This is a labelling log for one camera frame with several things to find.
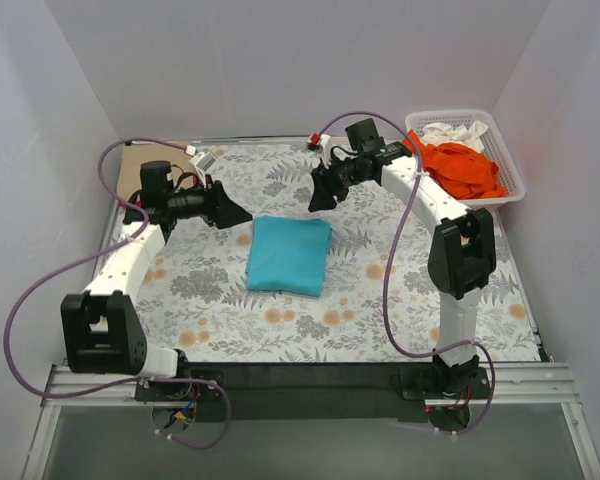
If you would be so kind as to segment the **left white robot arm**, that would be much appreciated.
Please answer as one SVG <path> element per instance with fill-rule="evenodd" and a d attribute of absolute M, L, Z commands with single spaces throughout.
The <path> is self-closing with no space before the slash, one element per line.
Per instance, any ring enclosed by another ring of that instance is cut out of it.
<path fill-rule="evenodd" d="M 191 373 L 178 366 L 175 349 L 148 343 L 135 303 L 153 260 L 180 220 L 201 218 L 208 226 L 226 229 L 252 220 L 232 201 L 221 182 L 196 174 L 196 184 L 181 189 L 165 160 L 140 168 L 141 189 L 130 201 L 143 215 L 128 208 L 119 241 L 95 278 L 80 294 L 61 303 L 61 318 L 69 367 L 74 373 L 114 373 L 157 377 L 158 387 L 173 400 L 185 398 L 193 386 Z"/>

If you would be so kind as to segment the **turquoise t shirt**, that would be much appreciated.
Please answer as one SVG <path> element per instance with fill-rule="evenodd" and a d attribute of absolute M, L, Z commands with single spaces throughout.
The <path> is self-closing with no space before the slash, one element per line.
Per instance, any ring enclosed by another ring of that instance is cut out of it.
<path fill-rule="evenodd" d="M 246 288 L 319 297 L 331 239 L 332 227 L 322 219 L 255 218 Z"/>

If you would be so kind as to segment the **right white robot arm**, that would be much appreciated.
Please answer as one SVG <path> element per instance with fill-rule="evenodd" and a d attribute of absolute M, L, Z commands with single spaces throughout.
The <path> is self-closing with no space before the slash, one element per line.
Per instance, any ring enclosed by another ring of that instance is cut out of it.
<path fill-rule="evenodd" d="M 476 338 L 478 304 L 496 267 L 494 224 L 484 208 L 472 210 L 449 195 L 424 168 L 424 149 L 409 132 L 403 142 L 388 143 L 371 118 L 346 129 L 350 151 L 339 158 L 331 137 L 311 134 L 307 146 L 321 154 L 311 172 L 314 191 L 309 211 L 333 210 L 351 187 L 374 181 L 402 200 L 431 234 L 427 272 L 440 298 L 439 336 L 434 349 L 400 354 L 413 360 L 398 375 L 408 399 L 460 396 L 491 399 L 495 367 Z"/>

